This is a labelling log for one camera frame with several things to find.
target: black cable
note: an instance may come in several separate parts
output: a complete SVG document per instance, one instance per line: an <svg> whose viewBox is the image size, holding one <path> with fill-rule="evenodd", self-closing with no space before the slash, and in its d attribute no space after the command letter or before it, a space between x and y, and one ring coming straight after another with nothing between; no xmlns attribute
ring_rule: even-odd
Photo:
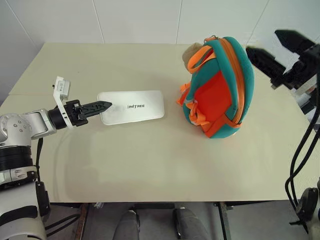
<svg viewBox="0 0 320 240"><path fill-rule="evenodd" d="M73 214L73 215L70 215L70 216L67 216L53 224L50 224L49 226L46 226L44 229L45 230L49 230L49 229L52 229L62 223L64 223L65 221L68 221L70 219L72 219L71 221L69 221L68 223L66 223L65 225L59 227L58 229L52 231L52 232L49 232L46 236L47 237L50 237L52 236L53 234L56 234L57 232L60 232L61 230L65 229L66 227L70 226L71 224L73 224L75 221L77 221L79 218L80 218L80 214Z"/></svg>
<svg viewBox="0 0 320 240"><path fill-rule="evenodd" d="M305 134L303 135L303 138L299 144L299 146L297 147L294 156L292 158L291 161L291 166L290 166L290 176L293 175L294 173L294 169L295 169L295 164L297 161L297 158L303 148L303 146L305 145L308 137L311 134L311 131L314 129L314 126L320 116L320 71L318 71L318 73L316 74L316 109L315 109L315 113L313 115L313 118L307 128L307 130L305 131ZM292 197L293 197L293 201L291 200L291 196L288 195L289 200L291 202L292 207L294 208L294 210L296 210L296 206L298 205L298 199L297 199L297 195L296 195L296 190L295 190L295 184L294 184L294 180L292 178L292 180L290 181L290 185L291 185L291 192L292 192Z"/></svg>
<svg viewBox="0 0 320 240"><path fill-rule="evenodd" d="M38 181L41 182L40 180L40 171L39 171L39 160L40 160L40 153L41 153L41 149L42 149L42 145L44 144L44 139L41 137L38 140L38 146L36 149L36 161L35 161L35 167L36 167L36 173L38 175Z"/></svg>

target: wall tile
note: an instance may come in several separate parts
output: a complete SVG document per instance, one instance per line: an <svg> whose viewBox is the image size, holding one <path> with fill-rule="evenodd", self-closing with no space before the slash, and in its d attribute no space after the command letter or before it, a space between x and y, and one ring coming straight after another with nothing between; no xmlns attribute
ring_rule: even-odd
<svg viewBox="0 0 320 240"><path fill-rule="evenodd" d="M106 43L176 43L181 0L94 0Z"/></svg>
<svg viewBox="0 0 320 240"><path fill-rule="evenodd" d="M92 0L8 0L37 48L51 43L103 43Z"/></svg>
<svg viewBox="0 0 320 240"><path fill-rule="evenodd" d="M266 49L289 69L299 56L282 47L275 30L297 30L315 41L320 34L319 12L319 0L270 0L248 44Z"/></svg>
<svg viewBox="0 0 320 240"><path fill-rule="evenodd" d="M0 0L0 105L37 54L5 0Z"/></svg>
<svg viewBox="0 0 320 240"><path fill-rule="evenodd" d="M182 0L178 44L202 43L210 35L246 44L268 0Z"/></svg>

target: table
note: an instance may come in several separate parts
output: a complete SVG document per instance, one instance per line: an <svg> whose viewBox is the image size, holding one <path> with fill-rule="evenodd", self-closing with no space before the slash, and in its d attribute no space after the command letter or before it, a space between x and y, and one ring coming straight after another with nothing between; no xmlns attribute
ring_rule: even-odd
<svg viewBox="0 0 320 240"><path fill-rule="evenodd" d="M254 95L241 129L225 139L208 139L175 103L179 86L190 80L181 60L187 47L44 45L0 115L52 109L57 75L71 81L69 100L82 104L95 101L99 92L135 90L161 90L165 104L161 119L106 126L94 116L87 125L46 137L40 174L51 202L287 199L290 162L309 123L294 98L285 87L272 90L269 79L255 69ZM36 147L33 141L34 159ZM316 185L319 155L318 144L296 178L298 196Z"/></svg>

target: backpack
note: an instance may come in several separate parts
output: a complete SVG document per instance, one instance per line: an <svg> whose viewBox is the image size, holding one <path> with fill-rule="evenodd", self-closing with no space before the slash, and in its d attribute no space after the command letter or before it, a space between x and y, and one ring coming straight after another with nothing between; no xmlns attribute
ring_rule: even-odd
<svg viewBox="0 0 320 240"><path fill-rule="evenodd" d="M254 71L233 37L206 38L191 56L191 81L180 87L186 119L209 138L226 138L239 130L254 92Z"/></svg>

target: backpack handle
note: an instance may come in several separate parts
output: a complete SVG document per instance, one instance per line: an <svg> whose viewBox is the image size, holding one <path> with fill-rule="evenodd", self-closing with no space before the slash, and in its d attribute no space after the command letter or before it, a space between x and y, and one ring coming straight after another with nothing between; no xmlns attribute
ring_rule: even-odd
<svg viewBox="0 0 320 240"><path fill-rule="evenodd" d="M199 61L202 60L202 58L207 54L207 52L211 50L211 54L205 58L205 60L200 63L198 66L195 66ZM207 61L211 59L215 59L216 54L213 51L213 48L211 46L205 45L201 47L189 60L187 68L189 73L194 74L196 71L198 71L203 64L205 64Z"/></svg>

